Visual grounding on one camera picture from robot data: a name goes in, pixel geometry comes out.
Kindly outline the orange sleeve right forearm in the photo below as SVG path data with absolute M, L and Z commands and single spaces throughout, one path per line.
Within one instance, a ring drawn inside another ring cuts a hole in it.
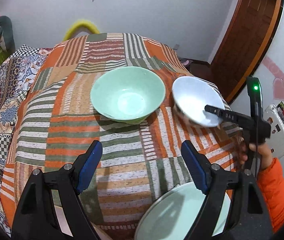
M 259 171 L 257 184 L 269 211 L 273 232 L 277 232 L 284 224 L 284 176 L 277 158 L 265 170 Z

